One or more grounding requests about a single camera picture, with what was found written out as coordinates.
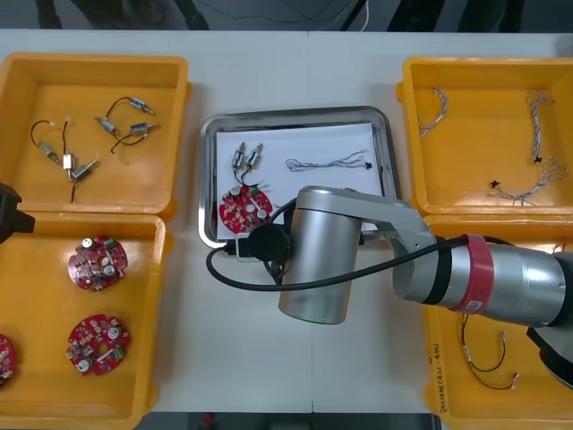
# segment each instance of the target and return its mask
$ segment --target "round circuit board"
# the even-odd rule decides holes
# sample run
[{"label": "round circuit board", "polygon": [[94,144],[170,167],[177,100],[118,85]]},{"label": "round circuit board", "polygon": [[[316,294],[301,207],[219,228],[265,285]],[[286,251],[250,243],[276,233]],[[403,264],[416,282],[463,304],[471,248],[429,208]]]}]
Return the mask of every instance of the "round circuit board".
[{"label": "round circuit board", "polygon": [[256,186],[236,186],[223,195],[218,207],[223,224],[233,233],[249,233],[270,219],[272,204]]},{"label": "round circuit board", "polygon": [[70,333],[66,357],[81,374],[106,374],[124,361],[132,339],[114,316],[93,315]]},{"label": "round circuit board", "polygon": [[13,376],[16,365],[16,350],[10,341],[0,334],[0,389]]},{"label": "round circuit board", "polygon": [[108,237],[86,238],[70,257],[68,273],[73,283],[83,289],[100,291],[124,276],[127,255],[119,242]]}]

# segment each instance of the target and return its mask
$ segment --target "capacitor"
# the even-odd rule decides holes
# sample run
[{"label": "capacitor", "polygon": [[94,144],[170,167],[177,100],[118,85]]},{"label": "capacitor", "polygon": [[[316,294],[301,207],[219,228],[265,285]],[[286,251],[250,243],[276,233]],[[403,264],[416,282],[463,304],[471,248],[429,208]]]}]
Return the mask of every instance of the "capacitor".
[{"label": "capacitor", "polygon": [[231,161],[231,168],[233,170],[238,170],[243,165],[243,158],[244,152],[246,151],[247,147],[243,143],[239,146],[239,149],[235,151],[235,155],[233,156],[233,160]]},{"label": "capacitor", "polygon": [[93,361],[91,361],[90,358],[86,358],[84,360],[80,360],[80,362],[78,363],[76,368],[80,372],[84,373],[84,372],[87,372],[88,370],[90,370],[92,366],[93,366]]},{"label": "capacitor", "polygon": [[262,151],[262,143],[259,143],[257,147],[254,150],[252,150],[251,153],[249,154],[249,158],[247,159],[246,162],[247,168],[251,169],[254,167],[255,163],[257,162],[257,159],[261,155],[261,151]]},{"label": "capacitor", "polygon": [[115,267],[112,266],[111,264],[104,267],[104,275],[108,276],[109,278],[114,276],[115,275]]},{"label": "capacitor", "polygon": [[93,249],[96,247],[96,243],[87,237],[81,241],[81,247],[85,249]]},{"label": "capacitor", "polygon": [[121,329],[117,328],[117,327],[111,327],[108,331],[107,331],[107,336],[111,339],[111,340],[115,340],[117,338],[119,338],[119,335],[122,334]]}]

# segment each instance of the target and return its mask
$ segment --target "electrical component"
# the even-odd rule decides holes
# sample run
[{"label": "electrical component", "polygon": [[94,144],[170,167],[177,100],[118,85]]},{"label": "electrical component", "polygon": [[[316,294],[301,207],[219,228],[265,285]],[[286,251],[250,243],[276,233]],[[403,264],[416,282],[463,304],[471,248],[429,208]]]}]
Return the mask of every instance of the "electrical component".
[{"label": "electrical component", "polygon": [[139,136],[142,134],[147,133],[151,128],[155,128],[158,127],[159,123],[139,123],[139,124],[134,124],[130,127],[129,129],[129,134],[131,134],[132,136]]},{"label": "electrical component", "polygon": [[262,152],[262,143],[259,143],[257,147],[254,150],[252,150],[251,153],[249,154],[249,158],[245,163],[247,166],[247,170],[251,170],[252,168],[254,168],[257,159],[261,155],[261,152]]},{"label": "electrical component", "polygon": [[119,130],[115,128],[115,125],[111,124],[106,117],[100,118],[99,116],[95,116],[96,121],[98,121],[99,125],[106,130],[108,133],[117,136],[119,134]]},{"label": "electrical component", "polygon": [[68,274],[78,287],[100,291],[124,277],[127,254],[114,239],[88,237],[75,251],[68,262]]},{"label": "electrical component", "polygon": [[40,142],[38,145],[38,149],[42,151],[42,153],[46,157],[54,161],[57,165],[60,164],[60,160],[58,159],[57,154],[54,152],[54,150],[50,145],[48,145],[47,143]]},{"label": "electrical component", "polygon": [[132,105],[134,108],[142,110],[143,112],[147,112],[148,114],[155,115],[155,112],[153,112],[153,110],[151,110],[150,107],[147,106],[147,104],[142,100],[131,97],[129,99],[129,104]]},{"label": "electrical component", "polygon": [[93,161],[91,161],[90,164],[88,165],[81,165],[78,168],[76,168],[73,172],[72,172],[72,178],[75,181],[81,181],[84,177],[86,177],[90,172],[91,172],[91,168],[93,168],[96,164],[98,163],[98,161],[96,159],[94,159]]},{"label": "electrical component", "polygon": [[247,233],[269,219],[272,204],[258,187],[242,186],[223,195],[223,204],[218,210],[223,224],[229,230],[233,233]]},{"label": "electrical component", "polygon": [[356,157],[358,154],[365,154],[367,150],[360,150],[350,154],[343,159],[335,159],[330,163],[317,164],[317,163],[303,163],[298,159],[288,159],[285,161],[286,167],[291,172],[306,172],[314,168],[365,168],[369,170],[372,168],[372,163],[364,162],[364,155]]},{"label": "electrical component", "polygon": [[235,155],[233,156],[233,160],[231,161],[231,168],[236,171],[243,166],[243,159],[244,159],[244,152],[246,151],[247,147],[243,143],[241,146],[235,151]]},{"label": "electrical component", "polygon": [[75,326],[68,341],[65,356],[74,367],[84,375],[101,375],[121,364],[131,338],[117,318],[93,315]]},{"label": "electrical component", "polygon": [[75,157],[71,153],[64,154],[62,157],[62,167],[68,174],[68,181],[72,182],[74,179],[72,177],[72,171],[75,167]]},{"label": "electrical component", "polygon": [[438,117],[435,119],[435,121],[428,125],[424,125],[422,118],[418,117],[418,127],[420,128],[420,139],[422,139],[433,127],[438,125],[438,123],[442,119],[444,119],[446,112],[448,112],[449,99],[444,90],[439,87],[433,87],[432,91],[440,98],[441,111]]},{"label": "electrical component", "polygon": [[14,346],[5,336],[0,334],[0,390],[13,377],[16,361]]}]

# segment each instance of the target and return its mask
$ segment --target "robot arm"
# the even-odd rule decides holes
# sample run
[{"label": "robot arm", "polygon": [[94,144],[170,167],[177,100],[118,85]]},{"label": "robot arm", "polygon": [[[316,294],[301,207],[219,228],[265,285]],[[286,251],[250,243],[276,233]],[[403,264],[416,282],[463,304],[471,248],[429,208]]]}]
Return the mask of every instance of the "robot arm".
[{"label": "robot arm", "polygon": [[[363,222],[376,225],[396,257],[436,241],[420,214],[404,202],[305,187],[297,197],[284,284],[352,271]],[[482,236],[467,235],[466,245],[443,247],[395,267],[393,284],[405,300],[528,326],[542,361],[573,388],[573,254],[488,245]],[[342,323],[350,285],[286,290],[278,307],[308,322]]]}]

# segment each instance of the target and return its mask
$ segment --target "silver cylinder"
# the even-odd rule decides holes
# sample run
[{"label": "silver cylinder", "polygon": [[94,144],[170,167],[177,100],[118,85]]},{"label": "silver cylinder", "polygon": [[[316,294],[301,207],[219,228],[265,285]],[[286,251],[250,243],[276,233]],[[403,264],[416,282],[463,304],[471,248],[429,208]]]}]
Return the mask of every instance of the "silver cylinder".
[{"label": "silver cylinder", "polygon": [[[283,284],[322,280],[354,270],[362,221],[322,211],[297,209],[291,228],[293,257]],[[310,323],[340,324],[352,281],[280,294],[278,309]]]},{"label": "silver cylinder", "polygon": [[[490,245],[493,290],[479,314],[494,320],[543,327],[559,313],[565,298],[563,270],[552,255],[516,246]],[[466,293],[469,253],[452,252],[452,276],[440,305],[454,307]]]}]

